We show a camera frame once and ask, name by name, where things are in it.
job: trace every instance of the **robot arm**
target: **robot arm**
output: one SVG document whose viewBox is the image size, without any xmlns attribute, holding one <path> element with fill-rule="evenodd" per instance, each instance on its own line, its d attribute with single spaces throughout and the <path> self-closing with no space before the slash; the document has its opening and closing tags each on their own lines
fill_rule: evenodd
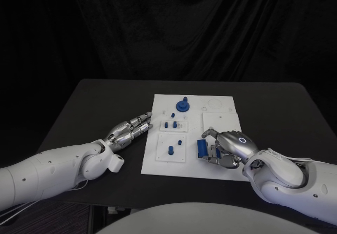
<svg viewBox="0 0 337 234">
<path fill-rule="evenodd" d="M 207 135 L 215 139 L 211 147 L 220 151 L 220 157 L 211 154 L 202 159 L 228 169 L 235 169 L 241 162 L 241 173 L 266 202 L 337 225 L 337 165 L 309 158 L 289 158 L 271 149 L 257 150 L 240 132 L 218 133 L 208 129 L 201 137 Z"/>
<path fill-rule="evenodd" d="M 106 168 L 117 172 L 123 159 L 115 154 L 151 127 L 151 113 L 119 123 L 103 140 L 40 152 L 0 169 L 0 211 L 45 199 L 81 181 L 97 178 Z"/>
</svg>

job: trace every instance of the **small blue part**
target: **small blue part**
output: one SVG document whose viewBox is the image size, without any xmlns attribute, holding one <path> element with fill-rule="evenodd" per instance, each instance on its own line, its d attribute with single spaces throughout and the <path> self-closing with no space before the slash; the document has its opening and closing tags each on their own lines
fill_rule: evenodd
<svg viewBox="0 0 337 234">
<path fill-rule="evenodd" d="M 197 157 L 208 156 L 205 140 L 197 140 Z"/>
<path fill-rule="evenodd" d="M 189 105 L 187 103 L 187 98 L 185 97 L 184 97 L 184 99 L 181 101 L 176 102 L 176 106 L 175 107 L 176 107 L 176 110 L 179 112 L 185 112 L 188 110 Z"/>
<path fill-rule="evenodd" d="M 218 149 L 215 149 L 215 158 L 221 158 L 220 150 Z"/>
<path fill-rule="evenodd" d="M 172 151 L 172 146 L 168 147 L 168 154 L 172 155 L 174 151 Z"/>
</svg>

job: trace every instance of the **black curtain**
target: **black curtain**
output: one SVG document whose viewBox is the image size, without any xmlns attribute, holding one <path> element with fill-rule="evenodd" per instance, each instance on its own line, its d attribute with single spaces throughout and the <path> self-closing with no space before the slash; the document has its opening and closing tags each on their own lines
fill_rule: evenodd
<svg viewBox="0 0 337 234">
<path fill-rule="evenodd" d="M 1 1 L 0 19 L 2 144 L 24 133 L 22 154 L 83 78 L 299 82 L 337 129 L 335 0 Z"/>
</svg>

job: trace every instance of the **white rounded surface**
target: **white rounded surface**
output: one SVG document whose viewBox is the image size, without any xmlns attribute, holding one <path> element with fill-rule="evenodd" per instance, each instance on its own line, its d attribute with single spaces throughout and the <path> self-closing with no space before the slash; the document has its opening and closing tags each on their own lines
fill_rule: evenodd
<svg viewBox="0 0 337 234">
<path fill-rule="evenodd" d="M 220 109 L 220 107 L 223 106 L 221 102 L 217 99 L 210 99 L 208 100 L 208 106 L 212 109 Z"/>
<path fill-rule="evenodd" d="M 212 234 L 315 232 L 295 223 L 241 207 L 175 203 L 148 208 L 110 224 L 97 234 Z"/>
</svg>

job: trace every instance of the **silver robotic hand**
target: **silver robotic hand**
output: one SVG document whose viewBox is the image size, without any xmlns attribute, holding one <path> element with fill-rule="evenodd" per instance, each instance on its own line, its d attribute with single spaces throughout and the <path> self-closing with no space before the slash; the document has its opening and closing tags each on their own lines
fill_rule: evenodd
<svg viewBox="0 0 337 234">
<path fill-rule="evenodd" d="M 0 211 L 71 190 L 106 169 L 117 172 L 123 159 L 115 154 L 151 127 L 151 112 L 119 123 L 103 140 L 45 150 L 0 168 Z"/>
<path fill-rule="evenodd" d="M 337 165 L 286 157 L 270 148 L 257 150 L 241 132 L 218 133 L 208 129 L 201 137 L 207 135 L 215 139 L 214 147 L 221 156 L 211 153 L 202 158 L 228 169 L 237 168 L 241 162 L 241 174 L 266 202 L 337 225 Z"/>
</svg>

